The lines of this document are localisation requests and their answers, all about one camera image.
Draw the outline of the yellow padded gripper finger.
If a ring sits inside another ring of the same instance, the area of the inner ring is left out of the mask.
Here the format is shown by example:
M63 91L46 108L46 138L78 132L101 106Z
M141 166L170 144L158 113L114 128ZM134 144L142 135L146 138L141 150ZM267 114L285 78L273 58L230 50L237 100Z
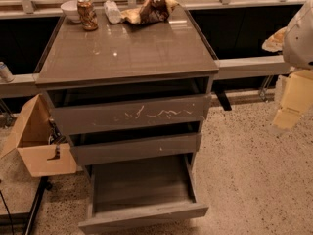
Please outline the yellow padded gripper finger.
M279 129L290 130L297 125L301 114L289 110L279 109L273 119L273 125Z

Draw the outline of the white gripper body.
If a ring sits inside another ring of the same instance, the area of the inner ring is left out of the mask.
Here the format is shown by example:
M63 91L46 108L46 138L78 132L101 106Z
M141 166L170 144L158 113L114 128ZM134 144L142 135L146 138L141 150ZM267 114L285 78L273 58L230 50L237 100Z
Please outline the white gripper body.
M313 105L313 72L301 70L287 78L281 100L283 109L303 114Z

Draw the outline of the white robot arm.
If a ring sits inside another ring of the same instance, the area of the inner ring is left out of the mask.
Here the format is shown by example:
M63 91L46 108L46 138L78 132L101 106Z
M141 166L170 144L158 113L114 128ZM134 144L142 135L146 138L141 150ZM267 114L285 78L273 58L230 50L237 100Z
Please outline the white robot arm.
M313 105L313 0L306 1L286 27L266 39L262 49L281 51L291 66L272 124L290 130Z

